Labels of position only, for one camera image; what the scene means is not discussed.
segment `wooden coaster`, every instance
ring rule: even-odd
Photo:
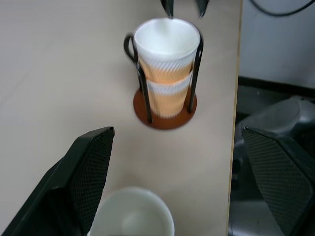
[[[175,129],[175,128],[183,126],[188,121],[190,121],[190,119],[193,117],[193,115],[196,112],[196,108],[197,108],[196,95],[193,102],[192,113],[188,113],[187,111],[187,108],[189,106],[190,92],[191,90],[189,88],[182,111],[173,118],[161,118],[155,115],[151,111],[153,121],[152,123],[149,123],[147,119],[147,111],[145,107],[144,97],[143,97],[142,92],[139,89],[133,98],[133,108],[134,108],[134,111],[136,112],[138,119],[141,120],[141,122],[144,123],[146,126],[154,128],[154,129]]]

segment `beige table surface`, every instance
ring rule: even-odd
[[[224,236],[240,0],[193,0],[175,16],[204,36],[198,107],[182,128],[157,131],[135,116],[136,71],[127,32],[164,17],[159,0],[0,0],[0,233],[76,137],[114,126],[104,196],[149,188],[169,206],[177,236]]]

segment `black wire cup holder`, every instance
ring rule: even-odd
[[[194,104],[194,98],[195,98],[195,91],[196,91],[196,85],[197,85],[197,78],[198,78],[198,73],[199,73],[199,68],[200,68],[200,63],[201,63],[201,57],[202,57],[202,52],[203,52],[203,38],[202,35],[199,31],[200,34],[200,43],[197,48],[195,60],[194,60],[194,66],[192,70],[192,80],[191,80],[191,93],[190,93],[190,98],[189,98],[189,105],[187,107],[187,112],[192,113],[193,110],[193,104]],[[133,48],[133,54],[129,50],[129,43],[132,43],[132,48]],[[151,108],[150,108],[150,101],[149,101],[149,94],[148,94],[148,87],[147,87],[147,79],[144,74],[144,71],[141,67],[141,64],[139,62],[139,56],[138,56],[138,51],[135,46],[135,43],[133,41],[133,33],[128,33],[124,39],[124,50],[127,56],[131,59],[131,61],[135,64],[137,74],[138,74],[138,80],[139,80],[139,89],[143,94],[144,101],[145,101],[145,107],[146,107],[146,114],[147,114],[147,121],[148,123],[153,122],[152,118],[152,113],[151,113]]]

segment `stacked paper cup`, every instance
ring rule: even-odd
[[[197,28],[180,19],[152,19],[136,30],[134,43],[147,79],[150,107],[162,118],[181,112],[200,42]]]

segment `white paper cup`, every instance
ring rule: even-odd
[[[153,113],[162,118],[178,115],[184,106],[192,72],[181,81],[160,84],[147,81],[150,107]]]
[[[158,18],[141,24],[133,41],[147,80],[173,83],[190,73],[200,34],[187,21]]]
[[[125,188],[102,201],[89,236],[174,236],[172,215],[156,194]]]

